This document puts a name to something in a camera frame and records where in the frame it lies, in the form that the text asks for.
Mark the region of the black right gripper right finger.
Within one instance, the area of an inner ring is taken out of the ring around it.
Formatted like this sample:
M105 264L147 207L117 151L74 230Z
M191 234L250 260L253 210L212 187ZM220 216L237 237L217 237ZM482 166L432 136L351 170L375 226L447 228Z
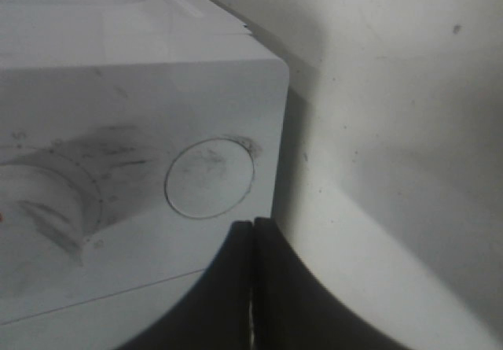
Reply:
M388 339L323 287L272 219L254 222L255 339L260 349L387 349Z

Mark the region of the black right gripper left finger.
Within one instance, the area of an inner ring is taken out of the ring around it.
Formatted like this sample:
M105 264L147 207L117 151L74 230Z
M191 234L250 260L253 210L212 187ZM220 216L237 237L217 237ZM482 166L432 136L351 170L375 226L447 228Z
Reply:
M192 289L125 349L249 349L252 224L231 225Z

